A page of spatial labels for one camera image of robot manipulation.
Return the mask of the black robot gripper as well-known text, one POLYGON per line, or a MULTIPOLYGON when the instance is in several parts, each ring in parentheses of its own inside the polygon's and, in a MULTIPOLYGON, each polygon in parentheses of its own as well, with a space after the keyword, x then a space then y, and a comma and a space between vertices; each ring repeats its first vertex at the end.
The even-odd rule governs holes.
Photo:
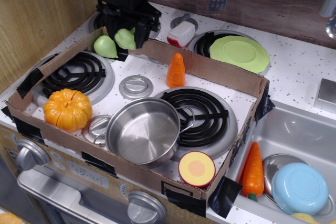
POLYGON ((103 16, 103 24, 111 39, 116 33, 126 28, 135 28, 136 49, 142 48, 150 32, 157 31, 161 12, 149 4, 148 0, 97 0, 97 12, 103 16))

